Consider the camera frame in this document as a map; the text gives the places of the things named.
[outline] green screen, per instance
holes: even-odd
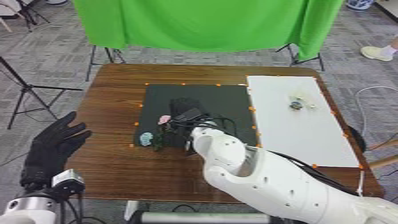
[[[343,0],[75,0],[91,44],[237,52],[295,43],[317,57]]]

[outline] floor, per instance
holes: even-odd
[[[73,5],[48,6],[45,1],[36,9],[52,21],[41,21],[34,31],[27,32],[23,20],[7,20],[14,33],[0,27],[0,54],[4,55],[25,80],[41,85],[78,87],[89,89],[86,82],[91,45],[75,13]],[[322,78],[333,93],[334,101],[343,113],[347,123],[361,130],[363,117],[356,105],[354,94],[370,86],[398,87],[398,63],[368,60],[359,54],[366,45],[384,46],[398,33],[395,21],[377,8],[366,12],[352,12],[343,7],[331,35],[325,40],[322,55],[327,71]],[[132,64],[210,64],[247,66],[288,66],[288,52],[276,53],[276,49],[240,53],[189,53],[166,49],[130,47],[123,56]],[[96,62],[107,63],[103,50],[98,51]],[[318,63],[309,62],[304,67],[318,70]],[[94,66],[94,78],[100,66]],[[6,129],[20,88],[9,78],[0,74],[0,163],[9,161],[29,151],[30,140],[52,122],[46,112],[20,115],[13,130]],[[55,95],[50,90],[39,91],[48,100]],[[54,111],[64,115],[77,110],[86,92],[68,92],[57,101]],[[361,103],[368,117],[368,144],[384,142],[398,132],[398,93],[375,89],[361,94]],[[25,108],[38,106],[32,98],[23,102]],[[397,154],[397,148],[366,152],[368,161]],[[20,191],[20,171],[23,158],[0,167],[0,207]],[[375,169],[381,185],[386,189],[386,199],[398,203],[398,164]],[[110,223],[123,218],[125,201],[87,200],[87,213],[102,217]],[[151,210],[171,211],[176,203],[151,203]],[[201,211],[247,211],[245,205],[194,205]]]

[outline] metal stand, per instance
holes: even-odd
[[[292,45],[292,44],[286,44],[286,45],[283,46],[283,48],[279,48],[277,51],[276,51],[276,52],[281,52],[281,51],[288,48],[288,51],[290,51],[290,58],[292,58],[290,67],[292,67],[293,65],[299,65],[299,64],[306,63],[308,61],[318,60],[318,61],[320,61],[320,69],[322,69],[322,71],[325,71],[325,65],[324,65],[324,60],[322,60],[320,53],[318,53],[318,56],[317,56],[315,58],[311,58],[311,59],[301,61],[301,60],[299,60],[299,54],[297,54],[297,55],[293,54],[293,50],[292,50],[290,45]]]
[[[178,213],[139,210],[139,201],[128,201],[125,220],[128,224],[304,224],[263,213]]]
[[[29,4],[22,0],[16,0],[16,1],[20,3],[20,7],[22,7],[22,15],[25,17],[29,31],[32,32],[32,30],[30,30],[30,24],[32,25],[38,25],[38,21],[34,20],[34,17],[32,17],[32,14],[30,14],[29,11],[34,12],[36,17],[41,17],[41,19],[46,21],[46,23],[50,23],[50,21],[48,21],[46,17],[39,14],[39,12],[32,9],[32,7],[29,6]]]
[[[112,53],[114,55],[110,54],[110,49],[105,47],[105,52],[107,52],[107,55],[109,55],[109,61],[110,63],[114,64],[116,63],[116,56],[119,57],[121,59],[121,64],[126,64],[126,61],[125,61],[125,58],[121,56],[121,51],[118,49],[112,49]],[[87,74],[86,74],[86,82],[89,82],[91,80],[91,69],[93,69],[93,66],[94,65],[102,65],[94,62],[94,57],[96,57],[96,45],[93,45],[93,50],[91,50],[91,62],[89,62],[89,69],[87,69]]]
[[[13,74],[14,78],[16,78],[18,84],[22,86],[22,94],[20,94],[20,98],[18,98],[18,102],[16,102],[16,108],[14,108],[14,112],[13,112],[13,116],[11,116],[11,120],[9,120],[9,126],[7,126],[7,129],[11,129],[13,123],[14,123],[14,119],[16,119],[16,115],[22,114],[22,113],[29,113],[32,111],[46,110],[48,113],[52,114],[54,118],[57,119],[57,116],[55,116],[55,114],[52,112],[50,107],[52,107],[52,105],[54,105],[54,103],[55,103],[61,95],[64,94],[64,92],[68,90],[71,90],[71,91],[84,91],[84,90],[82,89],[75,89],[75,88],[62,88],[62,87],[54,87],[54,86],[36,86],[36,85],[30,85],[25,82],[25,80],[22,79],[22,76],[18,75],[18,73],[16,73],[16,71],[14,71],[9,63],[7,63],[7,61],[4,60],[4,57],[0,57],[0,63],[4,64],[4,67],[7,68],[11,74]],[[55,98],[54,98],[54,100],[52,100],[52,102],[48,104],[45,103],[45,101],[43,101],[38,93],[34,92],[34,89],[54,89],[54,90],[61,90],[57,96],[55,96]],[[23,97],[25,97],[25,94],[27,93],[32,95],[32,97],[38,100],[38,102],[39,102],[39,104],[41,104],[43,107],[41,108],[36,108],[32,110],[20,111]]]

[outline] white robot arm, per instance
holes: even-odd
[[[198,127],[192,138],[210,185],[265,214],[309,224],[398,223],[397,204],[338,190],[292,160],[221,130]]]

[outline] white panel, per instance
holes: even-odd
[[[357,167],[357,157],[315,78],[249,76],[247,80],[265,149],[308,164]],[[290,108],[297,96],[304,99],[299,111]]]

